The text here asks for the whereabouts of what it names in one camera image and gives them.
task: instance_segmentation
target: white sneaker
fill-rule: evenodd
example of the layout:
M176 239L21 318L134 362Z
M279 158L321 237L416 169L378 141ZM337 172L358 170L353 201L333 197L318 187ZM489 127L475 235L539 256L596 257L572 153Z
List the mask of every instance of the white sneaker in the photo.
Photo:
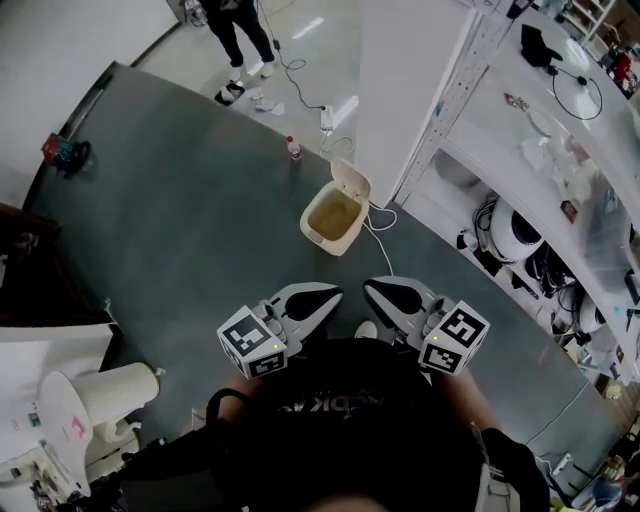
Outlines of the white sneaker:
M356 330L354 338L372 338L378 337L378 328L371 320L366 320L360 324Z
M273 62L265 62L260 70L260 76L262 78L269 78L273 75Z
M237 82L238 80L240 80L240 76L242 75L242 70L244 69L244 66L238 66L237 68L231 68L231 71L229 72L229 81L230 82Z

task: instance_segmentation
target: black pants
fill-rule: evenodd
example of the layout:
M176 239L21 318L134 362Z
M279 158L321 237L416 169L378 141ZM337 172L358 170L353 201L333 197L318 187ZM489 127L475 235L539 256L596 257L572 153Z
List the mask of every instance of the black pants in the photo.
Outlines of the black pants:
M221 11L219 1L203 2L203 6L207 11L209 28L220 39L227 55L231 58L231 65L234 68L244 64L244 57L238 46L236 32L233 28L234 23L249 36L256 50L258 50L262 62L273 62L274 56L269 44L269 38L260 26L253 0L242 0L237 9L229 11Z

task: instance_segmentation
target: power strip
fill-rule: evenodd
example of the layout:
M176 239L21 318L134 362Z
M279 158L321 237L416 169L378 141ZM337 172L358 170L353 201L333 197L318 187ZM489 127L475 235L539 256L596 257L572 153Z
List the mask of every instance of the power strip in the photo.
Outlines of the power strip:
M320 129L323 132L333 131L333 107L325 105L320 111Z

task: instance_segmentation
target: yellow liquid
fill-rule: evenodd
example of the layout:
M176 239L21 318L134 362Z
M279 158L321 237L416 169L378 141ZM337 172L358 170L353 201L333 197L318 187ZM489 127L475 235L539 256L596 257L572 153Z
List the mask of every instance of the yellow liquid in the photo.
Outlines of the yellow liquid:
M360 204L337 189L331 190L309 215L309 226L323 238L340 239L360 214Z

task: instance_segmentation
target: pink sticker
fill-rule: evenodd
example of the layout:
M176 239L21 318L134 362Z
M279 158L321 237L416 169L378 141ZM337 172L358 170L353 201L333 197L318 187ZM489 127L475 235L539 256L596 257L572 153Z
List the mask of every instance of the pink sticker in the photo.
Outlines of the pink sticker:
M80 439L84 437L86 430L82 426L82 423L80 423L80 420L75 416L73 417L73 421L71 422L71 428L75 431Z

